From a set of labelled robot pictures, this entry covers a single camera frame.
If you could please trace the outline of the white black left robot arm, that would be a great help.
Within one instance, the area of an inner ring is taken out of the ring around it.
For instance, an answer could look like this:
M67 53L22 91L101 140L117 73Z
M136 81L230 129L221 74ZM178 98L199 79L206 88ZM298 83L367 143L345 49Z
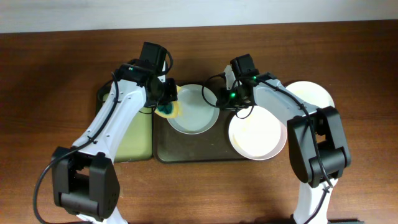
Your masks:
M52 173L56 206L80 223L125 223L117 203L120 184L114 169L119 145L142 108L177 100L174 79L160 80L172 68L170 52L144 42L139 58L112 72L106 101L86 131L71 147L58 147L46 168Z

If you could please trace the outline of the cream plate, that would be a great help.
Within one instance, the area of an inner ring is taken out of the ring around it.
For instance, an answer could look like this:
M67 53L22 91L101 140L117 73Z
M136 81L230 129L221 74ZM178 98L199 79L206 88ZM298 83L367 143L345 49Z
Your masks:
M287 85L286 89L300 99L320 108L335 107L331 95L322 86L314 82L297 81Z

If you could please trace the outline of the yellow green scrub sponge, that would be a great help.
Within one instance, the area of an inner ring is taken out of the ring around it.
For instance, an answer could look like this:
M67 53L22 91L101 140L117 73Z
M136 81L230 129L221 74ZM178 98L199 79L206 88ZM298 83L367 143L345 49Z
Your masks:
M181 115L181 103L178 100L180 89L178 85L165 87L164 93L153 110L153 113L165 119L174 119Z

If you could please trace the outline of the white grey plate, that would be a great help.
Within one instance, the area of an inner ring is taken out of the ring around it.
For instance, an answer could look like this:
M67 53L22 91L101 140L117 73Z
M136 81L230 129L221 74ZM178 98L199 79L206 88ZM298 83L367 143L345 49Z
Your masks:
M217 98L208 88L198 84L181 86L178 100L181 103L181 115L167 121L175 130L184 134L201 134L209 130L217 121L220 109L210 106L202 97L215 104Z

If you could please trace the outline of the pink plate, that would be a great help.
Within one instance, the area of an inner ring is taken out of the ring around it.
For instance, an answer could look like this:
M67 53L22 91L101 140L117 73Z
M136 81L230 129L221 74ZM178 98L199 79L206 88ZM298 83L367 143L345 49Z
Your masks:
M232 147L240 155L255 161L268 160L284 148L287 128L269 111L255 106L243 109L228 126Z

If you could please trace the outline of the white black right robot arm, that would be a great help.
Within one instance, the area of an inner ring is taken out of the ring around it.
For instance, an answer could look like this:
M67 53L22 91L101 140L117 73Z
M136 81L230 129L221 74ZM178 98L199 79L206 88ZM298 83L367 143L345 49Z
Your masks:
M328 223L331 193L351 165L341 116L332 106L321 108L288 91L273 74L260 73L249 54L230 61L220 77L227 89L217 106L239 110L259 106L287 128L290 165L300 181L293 223Z

